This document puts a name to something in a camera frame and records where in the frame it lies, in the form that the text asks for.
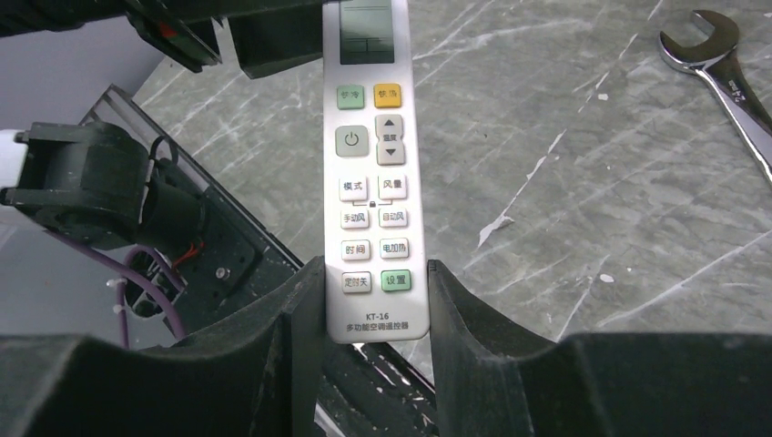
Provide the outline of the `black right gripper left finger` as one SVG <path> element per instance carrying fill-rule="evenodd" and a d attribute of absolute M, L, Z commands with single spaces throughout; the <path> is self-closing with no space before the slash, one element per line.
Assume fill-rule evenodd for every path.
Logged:
<path fill-rule="evenodd" d="M 184 340 L 128 351 L 83 335 L 1 339 L 4 436 L 309 436 L 325 264 Z"/>

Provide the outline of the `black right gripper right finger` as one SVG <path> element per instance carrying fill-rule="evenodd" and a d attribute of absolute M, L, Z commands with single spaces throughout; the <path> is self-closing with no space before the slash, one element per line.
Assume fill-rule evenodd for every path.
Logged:
<path fill-rule="evenodd" d="M 771 339 L 585 332 L 551 341 L 428 264 L 443 436 L 768 436 Z"/>

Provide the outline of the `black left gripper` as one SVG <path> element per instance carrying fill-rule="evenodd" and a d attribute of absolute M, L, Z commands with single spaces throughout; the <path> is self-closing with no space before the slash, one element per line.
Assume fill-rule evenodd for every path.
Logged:
<path fill-rule="evenodd" d="M 1 35 L 64 32 L 119 16 L 145 42 L 193 73 L 222 61 L 216 25 L 230 30 L 239 66 L 250 79 L 322 57 L 321 1 L 4 1 Z"/>

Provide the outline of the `white air conditioner remote control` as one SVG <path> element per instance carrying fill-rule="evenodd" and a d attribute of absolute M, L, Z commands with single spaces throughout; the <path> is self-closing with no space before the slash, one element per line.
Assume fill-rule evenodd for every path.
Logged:
<path fill-rule="evenodd" d="M 430 305 L 409 7 L 327 1 L 322 36 L 327 332 L 418 340 Z"/>

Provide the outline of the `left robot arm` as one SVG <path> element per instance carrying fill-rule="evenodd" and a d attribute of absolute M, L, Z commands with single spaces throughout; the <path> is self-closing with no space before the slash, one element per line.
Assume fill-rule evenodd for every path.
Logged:
<path fill-rule="evenodd" d="M 320 58 L 319 1 L 4 1 L 2 36 L 63 32 L 123 16 L 164 55 L 198 73 L 222 60 L 227 24 L 241 70 L 261 78 Z M 301 261 L 169 134 L 149 140 L 98 117 L 35 122 L 1 146 L 1 208 L 104 262 L 120 299 L 199 329 L 271 293 Z"/>

